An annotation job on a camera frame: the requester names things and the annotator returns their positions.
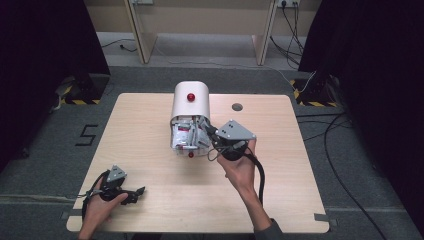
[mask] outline gray floor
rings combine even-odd
[[[106,45],[132,38],[132,34],[99,33],[99,38]],[[282,47],[290,41],[282,37],[276,40]],[[336,108],[297,105],[287,80],[308,77],[309,73],[293,70],[273,46],[268,50],[266,67],[257,67],[246,36],[161,35],[148,65],[141,65],[137,53],[120,49],[120,44],[134,49],[132,41],[104,48],[112,75],[100,104],[62,105],[38,132],[29,158],[10,162],[0,174],[0,239],[75,239],[76,234],[66,229],[66,213],[73,206],[118,95],[172,93],[178,82],[190,80],[204,81],[211,93],[286,94],[291,98],[331,230],[325,234],[287,234],[286,239],[381,239],[343,190],[326,158],[322,133],[334,116],[301,117],[340,113],[345,108],[340,104]],[[354,198],[388,239],[422,239],[387,179],[373,168],[348,116],[337,123],[340,126],[327,136],[328,153]],[[88,132],[96,135],[93,145],[75,146],[86,141],[80,138],[86,124],[98,125]],[[126,236],[99,232],[95,237]]]

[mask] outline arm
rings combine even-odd
[[[97,182],[95,189],[100,188],[102,179]],[[87,205],[84,222],[78,235],[79,240],[91,239],[96,229],[106,220],[109,220],[109,215],[112,210],[127,198],[128,194],[123,193],[118,195],[110,202],[103,201],[99,195],[92,196]]]
[[[249,141],[246,154],[254,155],[255,147],[256,140]],[[230,180],[243,200],[257,238],[281,239],[282,232],[278,224],[268,217],[255,191],[255,165],[253,162],[247,157],[242,157],[237,161],[229,161],[221,155],[218,157],[218,163],[224,168],[225,177]]]

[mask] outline human hand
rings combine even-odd
[[[255,155],[256,139],[250,140],[246,154]],[[224,168],[225,177],[227,177],[240,195],[255,193],[255,164],[246,156],[236,161],[229,161],[224,156],[219,155],[218,163]]]
[[[94,189],[100,189],[103,177],[99,179]],[[127,193],[118,195],[113,200],[104,201],[98,194],[91,197],[87,204],[84,223],[78,235],[78,239],[91,239],[96,229],[104,222],[110,220],[110,213],[122,201],[128,197]]]

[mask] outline wooden table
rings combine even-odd
[[[248,213],[222,167],[206,157],[177,156],[170,147],[173,94],[119,96],[80,194],[113,164],[127,172],[126,190],[146,186],[136,204],[117,207],[101,230],[112,232],[250,233]],[[243,110],[232,110],[240,103]],[[264,207],[287,233],[324,233],[325,214],[290,99],[284,95],[210,94],[211,123],[234,119],[258,137],[266,183]],[[259,173],[255,185],[259,187]],[[83,199],[75,202],[81,209]],[[70,231],[81,217],[71,216]]]

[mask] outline sleeve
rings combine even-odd
[[[281,231],[280,226],[278,226],[278,223],[274,219],[271,220],[272,224],[269,228],[262,231],[255,231],[256,240],[283,239],[283,232]]]

